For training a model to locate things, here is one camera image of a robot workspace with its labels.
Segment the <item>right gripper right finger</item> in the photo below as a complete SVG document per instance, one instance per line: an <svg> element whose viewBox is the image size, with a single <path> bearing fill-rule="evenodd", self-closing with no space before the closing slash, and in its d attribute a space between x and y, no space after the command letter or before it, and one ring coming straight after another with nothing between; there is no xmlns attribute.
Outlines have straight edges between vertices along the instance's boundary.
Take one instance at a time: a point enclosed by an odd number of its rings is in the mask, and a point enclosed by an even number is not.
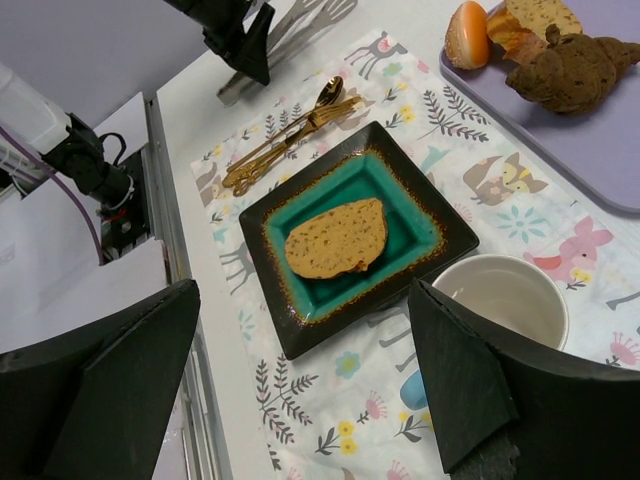
<svg viewBox="0 0 640 480"><path fill-rule="evenodd" d="M417 280L408 306L453 479L635 479L639 375L544 346Z"/></svg>

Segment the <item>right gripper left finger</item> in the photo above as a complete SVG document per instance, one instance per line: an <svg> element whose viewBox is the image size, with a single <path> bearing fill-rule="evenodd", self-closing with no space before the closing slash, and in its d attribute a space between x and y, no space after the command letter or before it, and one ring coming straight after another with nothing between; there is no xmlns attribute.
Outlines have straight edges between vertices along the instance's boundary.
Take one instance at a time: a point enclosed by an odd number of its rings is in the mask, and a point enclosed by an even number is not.
<svg viewBox="0 0 640 480"><path fill-rule="evenodd" d="M152 477L183 372L168 296L2 354L2 478Z"/></svg>

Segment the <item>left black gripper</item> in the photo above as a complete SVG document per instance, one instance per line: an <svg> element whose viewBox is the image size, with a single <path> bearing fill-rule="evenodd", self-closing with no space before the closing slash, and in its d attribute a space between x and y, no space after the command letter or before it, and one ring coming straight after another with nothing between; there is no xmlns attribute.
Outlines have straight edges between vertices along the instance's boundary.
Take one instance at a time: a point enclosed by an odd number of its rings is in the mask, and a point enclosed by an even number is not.
<svg viewBox="0 0 640 480"><path fill-rule="evenodd" d="M270 65L277 65L299 53L314 36L346 18L358 5L357 0L327 1L310 23L297 31L286 43L269 54L268 36L275 9L263 4L249 31L244 20L253 2L244 0L164 0L173 9L196 22L204 42L224 60L233 60L234 75L217 92L218 99L232 105L238 95L252 83L268 85Z"/></svg>

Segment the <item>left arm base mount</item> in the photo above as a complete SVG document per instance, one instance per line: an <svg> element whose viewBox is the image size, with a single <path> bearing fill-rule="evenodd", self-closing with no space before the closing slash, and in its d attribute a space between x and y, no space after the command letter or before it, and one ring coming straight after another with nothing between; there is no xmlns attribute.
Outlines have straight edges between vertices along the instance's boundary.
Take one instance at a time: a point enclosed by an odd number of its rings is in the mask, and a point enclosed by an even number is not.
<svg viewBox="0 0 640 480"><path fill-rule="evenodd" d="M145 242L152 233L152 221L149 210L149 188L145 172L145 149L142 148L125 156L127 144L122 135L108 132L99 136L102 145L109 137L116 138L120 149L114 156L115 166L129 174L135 181L132 197L118 210L108 212L102 208L101 241L105 262L109 263L122 257L139 244Z"/></svg>

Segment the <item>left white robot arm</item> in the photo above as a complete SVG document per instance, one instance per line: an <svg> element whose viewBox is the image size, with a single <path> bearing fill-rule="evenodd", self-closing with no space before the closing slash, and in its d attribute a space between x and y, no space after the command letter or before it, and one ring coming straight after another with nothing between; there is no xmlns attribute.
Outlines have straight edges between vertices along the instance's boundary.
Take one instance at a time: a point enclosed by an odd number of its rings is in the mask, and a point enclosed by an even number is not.
<svg viewBox="0 0 640 480"><path fill-rule="evenodd" d="M223 99L235 99L246 88L268 85L272 69L295 49L356 7L353 1L297 1L278 22L275 10L264 3L251 25L248 1L173 1L171 7L202 28L207 47L235 74L219 90ZM25 141L16 149L46 175L61 173L78 190L97 201L104 214L131 210L138 181L104 159L102 140L75 115L65 112L37 92L14 71L1 69L1 122Z"/></svg>

